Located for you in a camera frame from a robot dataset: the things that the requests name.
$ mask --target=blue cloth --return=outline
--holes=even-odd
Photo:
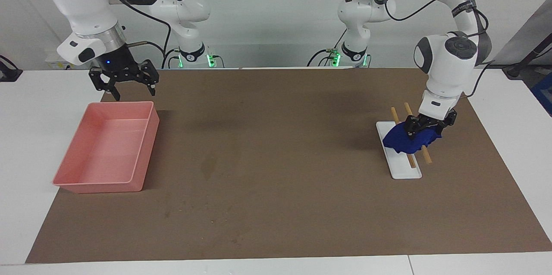
[[[393,148],[397,153],[413,154],[420,151],[422,146],[429,146],[436,139],[442,138],[441,135],[436,133],[436,126],[432,126],[416,134],[414,140],[410,140],[404,126],[403,122],[392,128],[383,139],[383,145],[387,148]]]

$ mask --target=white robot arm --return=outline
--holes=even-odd
[[[90,77],[99,91],[119,93],[115,83],[138,81],[155,94],[159,76],[151,61],[136,63],[129,51],[118,20],[108,0],[53,0],[69,20],[72,34],[58,47],[58,53],[75,65],[95,59]],[[150,6],[153,16],[171,26],[177,35],[181,59],[189,66],[211,66],[207,47],[193,22],[207,20],[210,8],[204,0],[123,0],[125,4]],[[105,83],[100,75],[108,76]]]
[[[428,126],[442,128],[452,125],[453,110],[460,98],[463,85],[472,69],[491,51],[486,26],[475,0],[439,0],[450,7],[457,31],[424,37],[416,46],[414,61],[429,79],[423,93],[419,116],[409,116],[405,129],[411,138]],[[360,65],[365,56],[370,31],[367,23],[397,19],[393,0],[344,0],[339,6],[339,19],[347,26],[341,59],[345,65]]]

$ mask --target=white table surface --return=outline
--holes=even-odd
[[[87,104],[101,97],[86,71],[26,71],[0,83],[0,275],[552,274],[552,252],[22,265],[57,192],[51,179]],[[550,238],[552,118],[501,71],[487,71],[470,101]]]

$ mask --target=wooden dowel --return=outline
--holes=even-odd
[[[412,113],[412,109],[410,109],[410,104],[405,103],[405,108],[409,116],[414,116],[414,114]],[[433,163],[433,160],[430,157],[430,152],[427,150],[426,146],[422,146],[422,155],[427,164]]]
[[[398,114],[397,110],[394,107],[391,107],[391,115],[393,116],[393,120],[395,121],[395,125],[399,124],[400,121],[398,120]],[[410,163],[410,168],[415,169],[416,168],[416,162],[414,162],[414,157],[412,154],[406,155],[408,157],[408,163]]]

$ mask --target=pink bin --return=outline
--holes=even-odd
[[[153,102],[89,104],[53,184],[75,193],[142,190],[158,126]]]

